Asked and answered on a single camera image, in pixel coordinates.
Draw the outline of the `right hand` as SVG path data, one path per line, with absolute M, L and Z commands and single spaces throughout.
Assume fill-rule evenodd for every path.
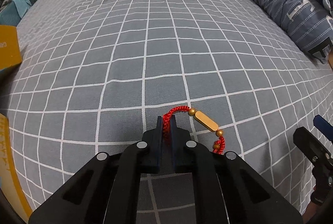
M 319 206 L 313 202 L 309 202 L 305 212 L 302 215 L 303 223 L 307 223 L 317 212 Z

